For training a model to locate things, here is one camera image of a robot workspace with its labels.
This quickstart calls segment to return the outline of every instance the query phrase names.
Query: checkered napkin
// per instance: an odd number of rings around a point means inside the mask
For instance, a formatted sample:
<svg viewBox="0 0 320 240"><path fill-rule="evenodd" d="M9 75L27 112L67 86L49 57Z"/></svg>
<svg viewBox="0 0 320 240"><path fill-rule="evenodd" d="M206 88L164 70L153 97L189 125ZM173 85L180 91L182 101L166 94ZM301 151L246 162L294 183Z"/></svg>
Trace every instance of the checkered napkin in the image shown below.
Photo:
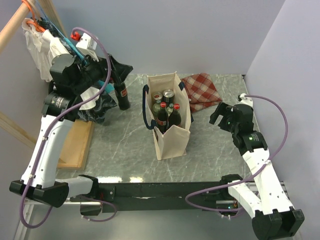
<svg viewBox="0 0 320 240"><path fill-rule="evenodd" d="M209 74L195 74L187 76L181 79L181 81L185 85L192 113L211 107L222 101Z"/></svg>

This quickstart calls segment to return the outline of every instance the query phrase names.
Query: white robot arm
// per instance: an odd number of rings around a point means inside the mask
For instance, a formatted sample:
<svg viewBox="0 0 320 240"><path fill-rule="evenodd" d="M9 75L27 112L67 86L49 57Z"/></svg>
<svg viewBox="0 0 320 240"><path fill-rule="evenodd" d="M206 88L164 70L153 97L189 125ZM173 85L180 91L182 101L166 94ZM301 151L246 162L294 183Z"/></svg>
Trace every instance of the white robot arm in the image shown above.
<svg viewBox="0 0 320 240"><path fill-rule="evenodd" d="M252 99L245 93L238 99L240 102L234 106L221 102L210 116L210 123L214 124L219 115L223 116L218 126L232 134L233 143L252 175L259 173L254 177L259 196L255 195L245 183L229 186L227 192L252 218L252 227L258 239L291 237L297 232L305 217L300 209L294 209L284 193L269 160L267 143L263 135L253 129ZM242 180L239 178L240 176L232 176L224 183L233 184Z"/></svg>
<svg viewBox="0 0 320 240"><path fill-rule="evenodd" d="M89 57L85 58L85 68L79 69L79 64L70 54L62 54L52 61L50 74L53 77L56 90L52 91L44 101L42 109L41 128L31 160L21 177L21 180L13 181L10 191L22 194L27 182L33 178L27 197L53 207L60 207L67 198L87 195L95 196L98 190L98 179L91 176L80 175L70 179L56 179L56 169L59 157L67 137L74 124L79 109L68 113L60 119L51 129L40 156L35 174L32 168L35 165L36 156L43 141L43 135L54 119L66 109L81 102L80 94L100 79L105 79L107 71L94 52L97 44L91 43L91 37L84 33L77 47Z"/></svg>

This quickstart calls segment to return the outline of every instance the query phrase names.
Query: soda can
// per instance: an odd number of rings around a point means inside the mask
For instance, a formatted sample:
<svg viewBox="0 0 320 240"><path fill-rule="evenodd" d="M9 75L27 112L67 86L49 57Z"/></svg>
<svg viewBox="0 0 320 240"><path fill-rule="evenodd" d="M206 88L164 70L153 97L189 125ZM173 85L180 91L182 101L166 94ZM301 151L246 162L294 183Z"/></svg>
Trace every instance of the soda can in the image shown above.
<svg viewBox="0 0 320 240"><path fill-rule="evenodd" d="M166 106L168 107L170 104L174 103L174 97L175 93L171 89L164 90L163 91L163 102L166 103Z"/></svg>
<svg viewBox="0 0 320 240"><path fill-rule="evenodd" d="M155 92L152 96L152 102L153 104L157 102L157 100L160 100L162 102L162 93L161 92Z"/></svg>

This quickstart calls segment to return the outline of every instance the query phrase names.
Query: gray marble surface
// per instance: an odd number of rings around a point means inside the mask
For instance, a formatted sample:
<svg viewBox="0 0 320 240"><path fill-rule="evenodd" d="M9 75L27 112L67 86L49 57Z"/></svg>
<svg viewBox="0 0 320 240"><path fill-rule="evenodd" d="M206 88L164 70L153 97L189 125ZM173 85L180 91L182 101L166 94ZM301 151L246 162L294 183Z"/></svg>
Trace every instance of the gray marble surface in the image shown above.
<svg viewBox="0 0 320 240"><path fill-rule="evenodd" d="M191 74L178 75L183 78ZM247 93L241 75L211 74L211 79L227 104L236 104L238 94ZM242 177L250 174L233 145L231 134L209 124L216 106L193 114L186 156L157 160L152 131L146 128L142 115L142 88L146 82L146 74L128 76L126 86L131 108L108 110L104 124L95 126L85 169L59 169L57 178L86 174L98 177L100 182L160 183L219 181L227 174Z"/></svg>

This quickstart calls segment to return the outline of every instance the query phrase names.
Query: black metal frame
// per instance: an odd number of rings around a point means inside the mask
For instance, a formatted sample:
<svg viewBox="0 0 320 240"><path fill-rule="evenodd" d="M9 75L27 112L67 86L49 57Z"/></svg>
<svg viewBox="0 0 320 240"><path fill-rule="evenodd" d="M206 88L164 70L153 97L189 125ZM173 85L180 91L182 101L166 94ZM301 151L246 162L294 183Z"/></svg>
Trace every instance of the black metal frame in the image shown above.
<svg viewBox="0 0 320 240"><path fill-rule="evenodd" d="M186 203L190 193L221 185L220 181L212 182L164 182L164 183L100 183L102 199L116 205L119 211L144 210L183 210L195 209ZM209 208L218 208L216 201L232 201L234 198L223 191L207 192L191 198L192 202ZM70 199L72 202L86 202L80 196ZM99 206L83 206L85 215L96 215L92 212ZM102 212L113 212L113 208L103 205Z"/></svg>

